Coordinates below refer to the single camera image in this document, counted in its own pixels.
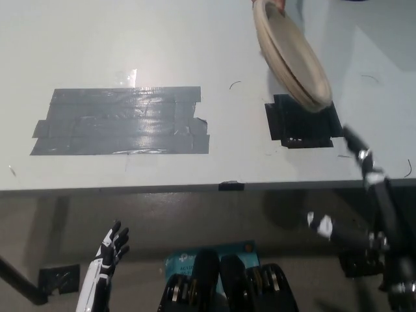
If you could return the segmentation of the person's hand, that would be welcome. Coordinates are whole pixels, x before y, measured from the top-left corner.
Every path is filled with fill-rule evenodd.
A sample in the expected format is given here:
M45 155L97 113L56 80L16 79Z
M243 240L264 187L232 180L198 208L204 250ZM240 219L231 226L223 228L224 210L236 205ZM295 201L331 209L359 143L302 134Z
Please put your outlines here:
M252 8L254 8L256 2L258 1L252 0ZM280 11L285 11L286 0L269 0L266 2L273 3Z

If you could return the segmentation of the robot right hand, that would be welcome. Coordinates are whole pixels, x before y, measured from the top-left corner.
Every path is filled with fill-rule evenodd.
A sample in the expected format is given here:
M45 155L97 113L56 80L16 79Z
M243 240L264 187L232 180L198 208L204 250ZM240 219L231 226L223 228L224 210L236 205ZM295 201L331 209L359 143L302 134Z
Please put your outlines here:
M361 232L341 225L332 217L310 211L308 227L328 241L351 252L383 254L383 286L392 295L415 294L415 247L410 231L393 197L393 188L384 170L375 165L373 153L348 126L343 127L347 148L361 168L363 186L374 209L373 228Z

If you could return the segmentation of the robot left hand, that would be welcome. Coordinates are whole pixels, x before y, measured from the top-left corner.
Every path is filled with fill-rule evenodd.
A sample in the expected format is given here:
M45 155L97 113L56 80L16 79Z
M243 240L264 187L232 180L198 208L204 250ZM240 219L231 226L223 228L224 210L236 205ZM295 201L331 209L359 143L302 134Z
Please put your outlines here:
M107 281L111 280L116 266L129 251L128 240L129 228L122 229L122 223L115 221L101 242L94 258L94 263L99 267L99 277L105 278Z

